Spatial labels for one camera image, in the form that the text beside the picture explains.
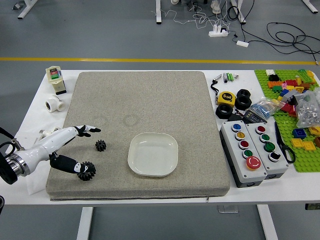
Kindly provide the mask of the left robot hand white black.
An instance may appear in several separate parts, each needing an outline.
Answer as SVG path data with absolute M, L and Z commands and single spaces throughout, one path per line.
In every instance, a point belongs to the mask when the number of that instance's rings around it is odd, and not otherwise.
M 96 169 L 93 165 L 85 165 L 70 157 L 64 155 L 56 155 L 56 152 L 72 141 L 76 136 L 90 137 L 88 132 L 100 132 L 99 128 L 90 125 L 80 125 L 66 127 L 56 130 L 51 135 L 41 139 L 30 149 L 22 150 L 16 154 L 23 159 L 23 175 L 29 175 L 35 171 L 37 165 L 41 161 L 50 160 L 52 168 L 57 170 L 78 174 L 78 173 L 95 173 Z

